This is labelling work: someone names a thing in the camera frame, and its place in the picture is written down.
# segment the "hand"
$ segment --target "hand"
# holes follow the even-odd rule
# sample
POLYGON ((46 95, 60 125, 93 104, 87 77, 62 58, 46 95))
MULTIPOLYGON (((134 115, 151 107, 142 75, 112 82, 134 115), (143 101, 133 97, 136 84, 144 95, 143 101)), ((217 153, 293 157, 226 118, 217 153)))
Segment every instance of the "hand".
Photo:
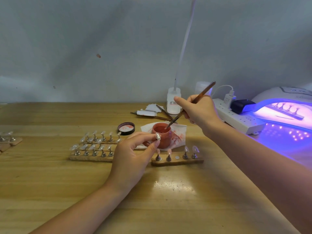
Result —
POLYGON ((187 100, 174 97, 174 101, 186 111, 185 118, 195 122, 205 136, 210 137, 212 128, 224 123, 218 117, 213 100, 209 96, 205 95, 197 104, 191 103, 196 97, 197 95, 191 95, 187 100))
POLYGON ((146 165, 155 153, 160 141, 155 134, 135 132, 117 145, 113 165, 106 184, 129 192, 141 179, 146 165), (148 143, 147 149, 141 154, 135 154, 134 149, 138 145, 148 143))

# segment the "open jar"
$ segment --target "open jar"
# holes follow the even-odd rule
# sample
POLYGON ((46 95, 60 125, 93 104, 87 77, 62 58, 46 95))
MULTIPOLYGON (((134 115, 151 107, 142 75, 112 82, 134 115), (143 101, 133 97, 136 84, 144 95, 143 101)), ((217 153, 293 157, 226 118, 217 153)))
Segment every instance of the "open jar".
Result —
POLYGON ((171 126, 166 128, 167 126, 168 126, 167 123, 160 122, 160 123, 156 123, 152 128, 153 134, 158 132, 161 135, 160 144, 158 145, 158 148, 160 149, 166 149, 171 144, 171 139, 172 139, 171 126))

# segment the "power outlet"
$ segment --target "power outlet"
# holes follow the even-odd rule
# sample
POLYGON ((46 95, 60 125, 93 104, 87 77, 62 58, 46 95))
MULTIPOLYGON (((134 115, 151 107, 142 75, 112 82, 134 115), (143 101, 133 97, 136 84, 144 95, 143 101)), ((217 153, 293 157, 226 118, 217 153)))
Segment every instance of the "power outlet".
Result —
POLYGON ((249 113, 236 114, 232 112, 232 110, 224 106, 223 100, 219 98, 213 99, 213 102, 220 119, 244 134, 258 135, 266 125, 263 121, 251 116, 249 113))

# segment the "forearm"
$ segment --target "forearm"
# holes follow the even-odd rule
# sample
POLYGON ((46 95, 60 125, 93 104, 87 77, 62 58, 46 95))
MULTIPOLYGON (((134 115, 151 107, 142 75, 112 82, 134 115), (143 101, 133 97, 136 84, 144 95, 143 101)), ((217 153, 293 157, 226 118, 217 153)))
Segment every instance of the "forearm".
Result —
POLYGON ((112 185, 104 184, 99 190, 55 216, 31 234, 94 233, 127 194, 128 191, 119 191, 112 185))
POLYGON ((309 169, 228 125, 207 125, 203 131, 300 232, 312 232, 309 169))

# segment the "jar lid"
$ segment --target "jar lid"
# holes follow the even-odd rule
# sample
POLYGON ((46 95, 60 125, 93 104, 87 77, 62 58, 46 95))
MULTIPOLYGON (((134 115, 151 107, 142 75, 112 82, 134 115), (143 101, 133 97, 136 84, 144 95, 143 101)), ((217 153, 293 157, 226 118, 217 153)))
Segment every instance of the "jar lid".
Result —
POLYGON ((121 135, 131 135, 135 131, 135 125, 132 122, 124 122, 118 126, 121 135))

